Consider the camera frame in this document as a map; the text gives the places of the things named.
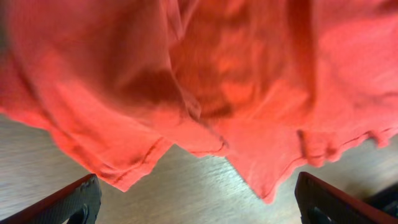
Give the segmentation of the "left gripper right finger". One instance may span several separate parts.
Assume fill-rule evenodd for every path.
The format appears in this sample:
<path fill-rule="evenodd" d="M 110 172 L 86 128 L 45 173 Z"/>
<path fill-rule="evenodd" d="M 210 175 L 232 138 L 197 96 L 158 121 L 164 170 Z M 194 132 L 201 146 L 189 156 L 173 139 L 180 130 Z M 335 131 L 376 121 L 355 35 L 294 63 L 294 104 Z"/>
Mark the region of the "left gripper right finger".
<path fill-rule="evenodd" d="M 397 184 L 360 200 L 308 172 L 301 172 L 295 198 L 302 224 L 397 224 Z"/>

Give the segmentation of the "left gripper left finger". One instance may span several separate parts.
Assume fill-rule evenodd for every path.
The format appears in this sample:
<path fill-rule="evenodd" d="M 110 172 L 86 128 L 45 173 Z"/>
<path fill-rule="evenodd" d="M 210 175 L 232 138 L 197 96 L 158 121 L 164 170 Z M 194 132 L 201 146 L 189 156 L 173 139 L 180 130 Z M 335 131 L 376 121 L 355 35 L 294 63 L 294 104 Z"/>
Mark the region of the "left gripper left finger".
<path fill-rule="evenodd" d="M 101 196 L 97 176 L 88 174 L 1 220 L 1 224 L 95 224 Z"/>

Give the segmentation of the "red t-shirt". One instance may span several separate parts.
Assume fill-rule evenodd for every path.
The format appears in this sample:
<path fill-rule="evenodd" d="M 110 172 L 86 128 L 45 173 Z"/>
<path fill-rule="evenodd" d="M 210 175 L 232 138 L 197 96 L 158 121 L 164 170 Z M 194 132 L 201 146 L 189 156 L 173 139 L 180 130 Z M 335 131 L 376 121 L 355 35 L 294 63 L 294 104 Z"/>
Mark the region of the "red t-shirt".
<path fill-rule="evenodd" d="M 1 2 L 1 113 L 127 191 L 173 145 L 265 203 L 397 134 L 396 1 Z"/>

